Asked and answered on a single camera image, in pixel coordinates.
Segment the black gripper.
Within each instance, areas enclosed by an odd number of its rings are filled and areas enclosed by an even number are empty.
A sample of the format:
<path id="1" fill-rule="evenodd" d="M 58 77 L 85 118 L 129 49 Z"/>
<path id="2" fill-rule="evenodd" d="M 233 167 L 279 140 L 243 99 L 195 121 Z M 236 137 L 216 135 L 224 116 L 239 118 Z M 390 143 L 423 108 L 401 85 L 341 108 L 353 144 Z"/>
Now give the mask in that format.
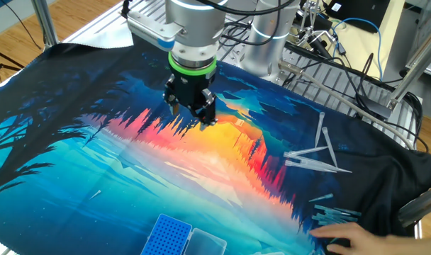
<path id="1" fill-rule="evenodd" d="M 172 115 L 179 111 L 179 104 L 193 109 L 201 123 L 200 130 L 215 125 L 216 95 L 209 90 L 215 79 L 214 73 L 192 76 L 181 72 L 172 72 L 164 85 L 164 101 L 169 105 Z"/>

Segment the bare person hand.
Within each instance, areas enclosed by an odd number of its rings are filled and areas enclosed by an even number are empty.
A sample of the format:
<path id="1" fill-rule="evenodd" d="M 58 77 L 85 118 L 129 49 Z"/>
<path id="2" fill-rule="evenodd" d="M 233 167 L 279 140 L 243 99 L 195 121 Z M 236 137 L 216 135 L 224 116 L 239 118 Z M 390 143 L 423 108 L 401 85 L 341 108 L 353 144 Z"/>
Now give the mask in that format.
<path id="1" fill-rule="evenodd" d="M 317 238 L 348 239 L 350 248 L 339 244 L 327 245 L 327 250 L 341 255 L 373 255 L 386 253 L 384 240 L 374 236 L 357 223 L 326 225 L 313 229 L 310 233 Z"/>

